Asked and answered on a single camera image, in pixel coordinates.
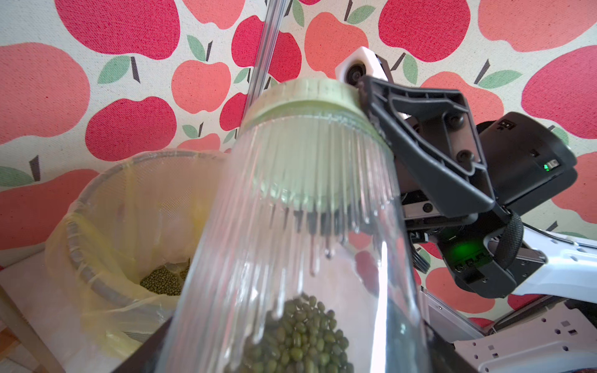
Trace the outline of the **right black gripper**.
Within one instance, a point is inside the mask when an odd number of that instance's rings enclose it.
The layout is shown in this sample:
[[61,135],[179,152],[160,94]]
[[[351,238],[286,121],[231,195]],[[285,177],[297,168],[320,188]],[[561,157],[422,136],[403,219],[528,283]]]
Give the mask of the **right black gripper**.
[[519,258],[522,216],[577,180],[577,159],[558,136],[516,112],[477,128],[459,90],[371,76],[357,88],[362,109],[400,164],[403,191],[430,200],[420,211],[405,205],[408,230],[434,237],[461,289],[505,298],[547,262],[539,254]]

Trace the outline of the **green jar lid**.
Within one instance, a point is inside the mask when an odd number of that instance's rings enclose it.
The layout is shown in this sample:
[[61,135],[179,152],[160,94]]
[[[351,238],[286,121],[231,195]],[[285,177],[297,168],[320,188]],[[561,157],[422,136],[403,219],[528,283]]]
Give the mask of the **green jar lid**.
[[371,214],[399,194],[392,154],[351,85],[281,83],[253,103],[241,130],[253,188],[285,207]]

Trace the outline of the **glass jar with mung beans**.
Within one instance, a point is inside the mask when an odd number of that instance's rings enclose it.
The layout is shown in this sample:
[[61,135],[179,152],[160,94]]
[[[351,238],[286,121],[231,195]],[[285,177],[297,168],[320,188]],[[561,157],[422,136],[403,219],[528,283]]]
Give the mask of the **glass jar with mung beans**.
[[157,371],[431,371],[400,193],[371,214],[285,207],[241,137]]

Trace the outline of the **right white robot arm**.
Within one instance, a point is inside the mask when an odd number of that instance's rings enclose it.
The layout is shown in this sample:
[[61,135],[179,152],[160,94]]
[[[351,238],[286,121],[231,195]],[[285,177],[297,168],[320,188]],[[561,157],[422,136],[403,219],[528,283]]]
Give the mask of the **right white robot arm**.
[[463,93],[364,76],[362,109],[388,144],[412,242],[437,245],[448,275],[520,309],[482,331],[438,306],[437,372],[575,372],[596,366],[596,243],[534,228],[522,216],[573,185],[578,161],[542,124],[511,112],[475,124]]

